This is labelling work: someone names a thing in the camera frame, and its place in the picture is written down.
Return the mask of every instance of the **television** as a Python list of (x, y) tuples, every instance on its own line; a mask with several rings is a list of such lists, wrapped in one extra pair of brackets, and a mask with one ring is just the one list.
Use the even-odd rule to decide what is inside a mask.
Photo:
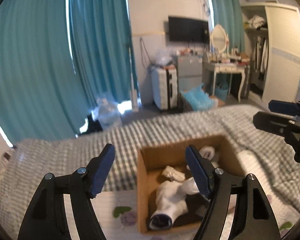
[(209, 44), (208, 21), (169, 16), (169, 39)]

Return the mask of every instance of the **suitcase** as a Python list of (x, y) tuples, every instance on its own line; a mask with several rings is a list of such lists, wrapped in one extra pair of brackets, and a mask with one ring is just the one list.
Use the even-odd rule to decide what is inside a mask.
[(154, 102), (160, 110), (178, 106), (178, 80), (176, 69), (154, 68), (151, 72)]

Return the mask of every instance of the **plaid bedspread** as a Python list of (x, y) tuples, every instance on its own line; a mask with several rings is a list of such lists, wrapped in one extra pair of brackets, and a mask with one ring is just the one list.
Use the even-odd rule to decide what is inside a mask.
[(70, 174), (98, 156), (106, 143), (116, 159), (105, 191), (136, 188), (137, 149), (206, 135), (226, 135), (234, 150), (252, 151), (265, 169), (276, 194), (300, 212), (300, 164), (284, 139), (254, 128), (254, 106), (227, 106), (208, 112), (160, 116), (127, 126), (56, 142), (26, 139), (17, 150), (0, 186), (0, 223), (16, 239), (27, 206), (43, 176)]

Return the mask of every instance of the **wardrobe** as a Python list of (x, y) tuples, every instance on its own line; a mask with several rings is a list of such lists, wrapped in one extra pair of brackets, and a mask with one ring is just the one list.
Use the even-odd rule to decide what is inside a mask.
[[(297, 7), (257, 2), (241, 5), (242, 18), (247, 22), (254, 15), (263, 17), (268, 29), (245, 29), (246, 53), (252, 56), (257, 37), (268, 40), (268, 66), (262, 85), (263, 93), (249, 92), (249, 99), (268, 109), (271, 100), (297, 100), (300, 82), (300, 12)], [(252, 82), (254, 67), (250, 66)]]

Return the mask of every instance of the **teal curtain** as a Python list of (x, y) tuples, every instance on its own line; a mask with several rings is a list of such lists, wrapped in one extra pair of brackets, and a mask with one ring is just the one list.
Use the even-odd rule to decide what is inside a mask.
[(244, 29), (239, 0), (211, 0), (215, 25), (220, 24), (229, 35), (229, 49), (245, 51)]
[(69, 0), (74, 67), (90, 108), (99, 93), (130, 100), (131, 72), (137, 88), (126, 0)]
[(0, 126), (11, 143), (73, 138), (89, 114), (74, 73), (65, 0), (0, 5)]

